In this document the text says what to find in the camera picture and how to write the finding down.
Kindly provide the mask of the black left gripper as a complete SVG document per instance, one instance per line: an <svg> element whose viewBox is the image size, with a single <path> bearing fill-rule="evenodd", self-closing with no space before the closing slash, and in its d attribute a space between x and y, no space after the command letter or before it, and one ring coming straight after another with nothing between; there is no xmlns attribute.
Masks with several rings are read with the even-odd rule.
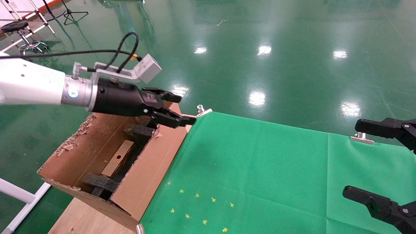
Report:
<svg viewBox="0 0 416 234"><path fill-rule="evenodd" d="M140 89L131 83L114 83L106 78L99 78L97 85L92 112L127 117L150 116L155 123L170 128L196 123L196 117L180 115L165 108L164 100L180 103L180 95L156 87Z"/></svg>

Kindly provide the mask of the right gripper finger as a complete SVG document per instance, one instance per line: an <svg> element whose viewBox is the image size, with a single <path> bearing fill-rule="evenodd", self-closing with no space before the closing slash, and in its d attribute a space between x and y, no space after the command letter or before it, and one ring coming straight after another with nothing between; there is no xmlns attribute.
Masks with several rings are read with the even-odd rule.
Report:
<svg viewBox="0 0 416 234"><path fill-rule="evenodd" d="M416 202L399 205L390 198L353 186L343 189L344 198L361 203L374 219L393 225L402 234L416 233Z"/></svg>
<svg viewBox="0 0 416 234"><path fill-rule="evenodd" d="M359 119L355 124L355 130L373 136L397 139L410 151L416 153L416 119L404 121L386 118L380 122Z"/></svg>

